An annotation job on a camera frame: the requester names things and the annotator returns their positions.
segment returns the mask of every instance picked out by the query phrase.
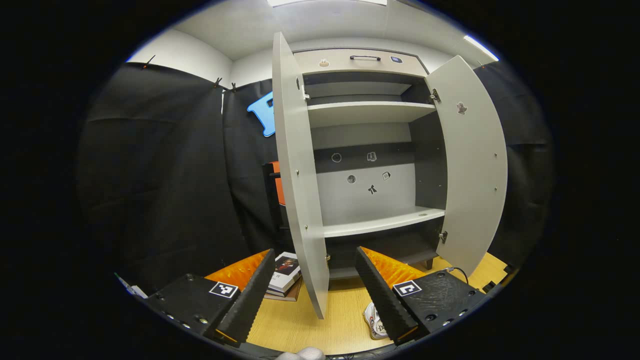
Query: white shelf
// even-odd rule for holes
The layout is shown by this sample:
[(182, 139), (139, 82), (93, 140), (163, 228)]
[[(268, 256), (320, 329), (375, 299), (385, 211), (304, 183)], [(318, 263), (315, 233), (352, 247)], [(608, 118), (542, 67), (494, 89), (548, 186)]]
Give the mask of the white shelf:
[(353, 101), (307, 106), (313, 127), (411, 122), (436, 111), (435, 106), (417, 102)]
[(408, 208), (406, 211), (397, 213), (397, 215), (389, 217), (375, 218), (372, 220), (365, 220), (360, 222), (351, 222), (348, 224), (325, 225), (323, 227), (324, 237), (333, 238), (335, 236), (372, 233), (374, 231), (382, 231), (393, 229), (395, 227), (417, 224), (419, 222), (443, 216), (444, 210), (414, 206), (412, 208)]

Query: cabinet drawer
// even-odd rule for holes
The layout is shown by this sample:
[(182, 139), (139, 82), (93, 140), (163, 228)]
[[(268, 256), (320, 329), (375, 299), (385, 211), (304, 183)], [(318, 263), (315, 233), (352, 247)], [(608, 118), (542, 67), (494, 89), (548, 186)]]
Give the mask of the cabinet drawer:
[[(293, 54), (302, 74), (317, 74), (322, 72), (367, 71), (390, 72), (413, 76), (427, 76), (427, 72), (415, 56), (392, 53), (390, 51), (368, 49), (320, 49), (300, 51)], [(391, 57), (399, 58), (402, 63), (392, 61)]]

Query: black curtain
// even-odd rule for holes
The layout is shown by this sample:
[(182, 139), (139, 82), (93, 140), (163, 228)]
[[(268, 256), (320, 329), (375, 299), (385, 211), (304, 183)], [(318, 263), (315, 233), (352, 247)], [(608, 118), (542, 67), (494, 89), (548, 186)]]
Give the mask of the black curtain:
[(550, 132), (529, 88), (504, 63), (475, 69), (500, 117), (507, 145), (507, 194), (489, 253), (512, 267), (524, 263), (544, 230), (554, 178)]
[(273, 223), (262, 172), (264, 164), (278, 160), (276, 136), (265, 137), (258, 118), (246, 110), (271, 91), (271, 79), (268, 79), (225, 92), (223, 124), (227, 175), (249, 248), (294, 252), (290, 233), (279, 231)]
[(92, 241), (147, 293), (253, 253), (232, 210), (221, 91), (179, 70), (126, 63), (88, 113), (77, 192)]

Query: ceiling light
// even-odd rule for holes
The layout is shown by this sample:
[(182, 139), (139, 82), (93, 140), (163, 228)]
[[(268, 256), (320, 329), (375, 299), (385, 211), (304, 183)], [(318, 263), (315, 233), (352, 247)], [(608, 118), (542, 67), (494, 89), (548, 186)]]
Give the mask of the ceiling light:
[(496, 55), (492, 54), (491, 51), (487, 50), (486, 47), (482, 46), (479, 42), (475, 41), (474, 38), (470, 37), (469, 35), (465, 36), (465, 40), (473, 44), (478, 49), (482, 50), (482, 52), (487, 54), (491, 59), (494, 59), (495, 61), (499, 60)]
[[(267, 0), (267, 3), (269, 3), (269, 5), (271, 5), (272, 7), (276, 7), (280, 5), (300, 3), (302, 1), (310, 1), (310, 0)], [(363, 3), (372, 3), (372, 4), (383, 5), (383, 6), (387, 5), (387, 0), (355, 0), (355, 1), (362, 1)]]

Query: drawer handle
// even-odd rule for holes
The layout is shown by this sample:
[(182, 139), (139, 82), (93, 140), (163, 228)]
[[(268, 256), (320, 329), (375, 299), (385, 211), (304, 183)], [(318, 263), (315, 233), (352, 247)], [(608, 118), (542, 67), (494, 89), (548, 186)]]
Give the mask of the drawer handle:
[(379, 56), (369, 56), (369, 55), (351, 55), (349, 56), (349, 59), (354, 60), (354, 58), (374, 58), (378, 61), (380, 61), (380, 57)]

